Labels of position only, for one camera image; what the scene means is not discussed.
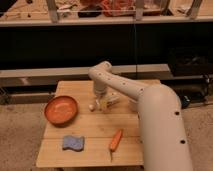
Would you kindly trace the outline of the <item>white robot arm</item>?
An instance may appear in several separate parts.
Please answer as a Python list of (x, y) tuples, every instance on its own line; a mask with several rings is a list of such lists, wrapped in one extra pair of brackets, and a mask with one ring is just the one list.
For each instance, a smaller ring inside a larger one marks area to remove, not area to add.
[(177, 94), (164, 84), (146, 84), (114, 75), (108, 61), (89, 69), (97, 97), (110, 87), (136, 101), (145, 171), (193, 171)]

